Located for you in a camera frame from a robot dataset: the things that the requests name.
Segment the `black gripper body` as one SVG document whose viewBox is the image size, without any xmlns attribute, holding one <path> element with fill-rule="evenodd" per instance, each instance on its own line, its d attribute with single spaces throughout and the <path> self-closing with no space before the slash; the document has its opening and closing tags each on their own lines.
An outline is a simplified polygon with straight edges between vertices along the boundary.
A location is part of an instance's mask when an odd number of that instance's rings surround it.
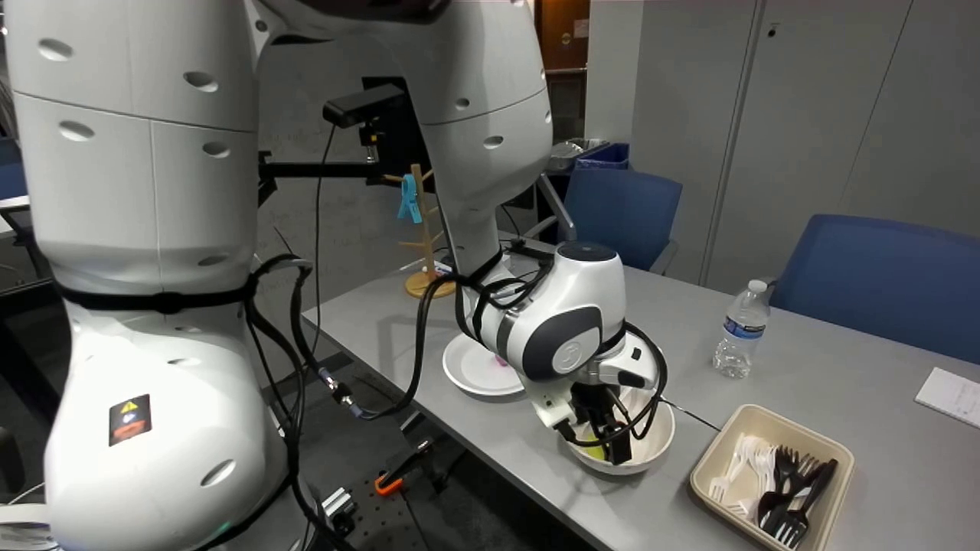
<svg viewBox="0 0 980 551">
<path fill-rule="evenodd" d="M 593 436 L 612 436 L 621 429 L 617 420 L 617 388 L 612 385 L 574 385 L 577 420 L 584 423 Z"/>
</svg>

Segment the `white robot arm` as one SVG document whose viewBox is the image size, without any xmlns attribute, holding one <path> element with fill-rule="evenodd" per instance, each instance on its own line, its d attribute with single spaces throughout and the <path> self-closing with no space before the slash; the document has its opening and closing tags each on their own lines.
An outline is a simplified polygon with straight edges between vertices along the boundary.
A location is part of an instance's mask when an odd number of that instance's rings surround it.
<svg viewBox="0 0 980 551">
<path fill-rule="evenodd" d="M 583 385 L 650 374 L 617 255 L 567 245 L 535 284 L 502 266 L 499 205 L 551 147 L 523 0 L 2 0 L 32 223 L 71 323 L 44 456 L 62 551 L 200 551 L 298 473 L 245 342 L 256 283 L 267 45 L 338 45 L 397 78 L 464 283 L 464 331 L 563 429 Z"/>
</svg>

